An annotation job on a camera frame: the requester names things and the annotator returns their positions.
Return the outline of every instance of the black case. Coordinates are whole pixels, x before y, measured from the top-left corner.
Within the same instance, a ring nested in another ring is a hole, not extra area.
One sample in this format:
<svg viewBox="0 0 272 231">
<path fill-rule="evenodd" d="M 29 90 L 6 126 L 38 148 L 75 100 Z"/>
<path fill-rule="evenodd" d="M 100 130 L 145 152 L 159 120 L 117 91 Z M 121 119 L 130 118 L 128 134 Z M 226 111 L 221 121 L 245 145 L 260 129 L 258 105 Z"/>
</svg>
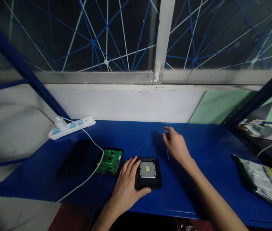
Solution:
<svg viewBox="0 0 272 231">
<path fill-rule="evenodd" d="M 149 157 L 138 157 L 136 161 L 138 160 L 141 160 L 141 162 L 153 162 L 155 165 L 155 171 L 157 175 L 155 178 L 141 178 L 139 176 L 140 167 L 138 166 L 135 178 L 135 190 L 141 190 L 144 187 L 149 187 L 151 189 L 161 189 L 162 175 L 158 159 Z"/>
<path fill-rule="evenodd" d="M 105 151 L 106 149 L 115 150 L 115 151 L 121 151 L 121 152 L 122 152 L 121 160 L 120 160 L 120 163 L 119 163 L 119 169 L 118 169 L 117 173 L 116 173 L 116 174 L 112 174 L 110 171 L 106 171 L 105 174 L 104 174 L 105 176 L 117 177 L 117 176 L 119 175 L 119 173 L 120 173 L 120 170 L 121 170 L 120 166 L 121 166 L 121 163 L 122 163 L 122 160 L 123 160 L 123 155 L 124 155 L 123 149 L 119 149 L 119 148 L 109 148 L 109 147 L 103 148 L 104 151 Z"/>
<path fill-rule="evenodd" d="M 81 171 L 83 161 L 87 157 L 91 145 L 91 140 L 78 140 L 59 169 L 58 177 L 77 176 Z"/>
</svg>

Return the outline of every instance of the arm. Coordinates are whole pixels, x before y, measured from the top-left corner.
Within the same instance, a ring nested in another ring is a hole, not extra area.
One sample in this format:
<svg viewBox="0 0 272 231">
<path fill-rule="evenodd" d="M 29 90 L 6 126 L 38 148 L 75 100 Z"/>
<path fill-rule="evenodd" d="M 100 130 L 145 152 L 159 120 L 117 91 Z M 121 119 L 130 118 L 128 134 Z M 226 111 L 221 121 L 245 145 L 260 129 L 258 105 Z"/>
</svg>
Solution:
<svg viewBox="0 0 272 231">
<path fill-rule="evenodd" d="M 170 132 L 170 140 L 168 140 L 165 133 L 163 133 L 166 147 L 190 175 L 214 227 L 222 231 L 248 231 L 237 214 L 198 168 L 196 162 L 188 152 L 183 136 L 177 133 L 172 127 L 165 127 L 165 129 Z"/>
<path fill-rule="evenodd" d="M 140 160 L 137 156 L 125 161 L 115 184 L 113 194 L 103 207 L 91 231 L 108 231 L 116 219 L 129 210 L 140 198 L 151 192 L 150 188 L 135 190 L 136 170 Z"/>
</svg>

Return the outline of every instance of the white cable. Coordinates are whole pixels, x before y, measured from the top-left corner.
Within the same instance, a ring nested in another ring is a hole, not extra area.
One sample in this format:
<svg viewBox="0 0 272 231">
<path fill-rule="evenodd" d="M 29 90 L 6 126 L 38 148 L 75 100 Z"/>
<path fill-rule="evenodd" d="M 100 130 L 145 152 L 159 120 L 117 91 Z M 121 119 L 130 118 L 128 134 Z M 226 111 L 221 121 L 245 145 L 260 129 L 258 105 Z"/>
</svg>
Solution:
<svg viewBox="0 0 272 231">
<path fill-rule="evenodd" d="M 267 146 L 266 148 L 262 149 L 256 157 L 258 157 L 264 150 L 266 150 L 266 149 L 268 149 L 268 148 L 270 148 L 270 147 L 272 147 L 272 144 L 269 145 L 269 146 Z"/>
<path fill-rule="evenodd" d="M 58 116 L 58 117 L 63 118 L 63 119 L 68 120 L 68 121 L 71 121 L 71 122 L 75 122 L 75 121 L 66 119 L 66 118 L 64 118 L 64 117 L 62 117 L 62 116 Z M 9 230 L 7 230 L 7 231 L 15 230 L 15 229 L 17 229 L 17 228 L 19 228 L 19 227 L 21 227 L 21 226 L 27 224 L 28 222 L 32 221 L 34 218 L 36 218 L 36 217 L 37 217 L 38 215 L 40 215 L 41 213 L 46 212 L 47 210 L 51 209 L 52 207 L 54 207 L 55 205 L 57 205 L 58 203 L 60 203 L 60 201 L 62 201 L 64 198 L 66 198 L 68 195 L 70 195 L 70 194 L 71 194 L 72 192 L 74 192 L 76 189 L 78 189 L 78 188 L 80 188 L 81 186 L 83 186 L 83 185 L 84 185 L 84 184 L 85 184 L 85 183 L 93 176 L 93 174 L 96 172 L 96 170 L 99 168 L 99 166 L 100 166 L 100 164 L 101 164 L 101 162 L 102 162 L 102 160 L 103 160 L 103 157 L 104 157 L 104 150 L 103 150 L 100 146 L 98 146 L 98 145 L 93 141 L 93 139 L 92 139 L 91 136 L 88 134 L 88 132 L 86 132 L 82 127 L 81 127 L 81 129 L 89 136 L 89 138 L 92 140 L 92 142 L 94 143 L 94 145 L 97 146 L 99 149 L 102 150 L 102 157 L 101 157 L 101 160 L 100 160 L 100 162 L 98 163 L 98 165 L 97 165 L 97 167 L 95 168 L 95 170 L 93 171 L 93 173 L 92 173 L 92 174 L 91 174 L 91 175 L 90 175 L 83 183 L 81 183 L 80 185 L 78 185 L 76 188 L 74 188 L 74 189 L 73 189 L 72 191 L 70 191 L 68 194 L 64 195 L 61 199 L 59 199 L 57 202 L 55 202 L 55 204 L 53 204 L 52 206 L 48 207 L 47 209 L 45 209 L 45 210 L 43 210 L 43 211 L 37 213 L 36 215 L 33 215 L 31 218 L 28 218 L 26 221 L 24 221 L 24 222 L 22 222 L 22 223 L 20 223 L 20 224 L 18 224 L 18 225 L 16 225 L 16 226 L 14 226 L 14 227 L 12 227 L 11 229 L 9 229 Z"/>
</svg>

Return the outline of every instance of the green wall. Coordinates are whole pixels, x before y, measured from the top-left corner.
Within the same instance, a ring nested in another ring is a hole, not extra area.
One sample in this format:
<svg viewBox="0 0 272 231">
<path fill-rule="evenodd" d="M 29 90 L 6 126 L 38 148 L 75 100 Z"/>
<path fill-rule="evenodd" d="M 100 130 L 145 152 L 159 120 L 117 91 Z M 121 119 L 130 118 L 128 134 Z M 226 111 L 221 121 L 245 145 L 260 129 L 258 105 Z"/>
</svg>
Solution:
<svg viewBox="0 0 272 231">
<path fill-rule="evenodd" d="M 189 123 L 220 124 L 249 94 L 250 91 L 206 91 Z M 268 115 L 267 121 L 272 122 L 272 108 Z"/>
</svg>

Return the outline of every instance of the hand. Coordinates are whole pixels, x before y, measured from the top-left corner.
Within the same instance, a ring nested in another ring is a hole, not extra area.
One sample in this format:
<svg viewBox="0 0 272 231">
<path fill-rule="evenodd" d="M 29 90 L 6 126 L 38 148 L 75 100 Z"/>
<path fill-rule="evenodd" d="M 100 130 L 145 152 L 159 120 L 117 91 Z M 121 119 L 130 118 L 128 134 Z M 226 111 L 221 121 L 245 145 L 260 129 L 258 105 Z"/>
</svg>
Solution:
<svg viewBox="0 0 272 231">
<path fill-rule="evenodd" d="M 177 133 L 172 127 L 165 127 L 165 130 L 170 132 L 170 140 L 168 140 L 165 133 L 163 133 L 163 139 L 168 151 L 173 157 L 183 166 L 186 167 L 189 163 L 194 162 L 190 153 L 186 147 L 183 136 Z"/>
<path fill-rule="evenodd" d="M 115 184 L 113 194 L 108 201 L 109 206 L 113 207 L 112 211 L 118 217 L 129 210 L 140 198 L 151 192 L 150 188 L 135 190 L 136 170 L 140 164 L 140 160 L 135 162 L 136 159 L 137 156 L 125 161 Z"/>
</svg>

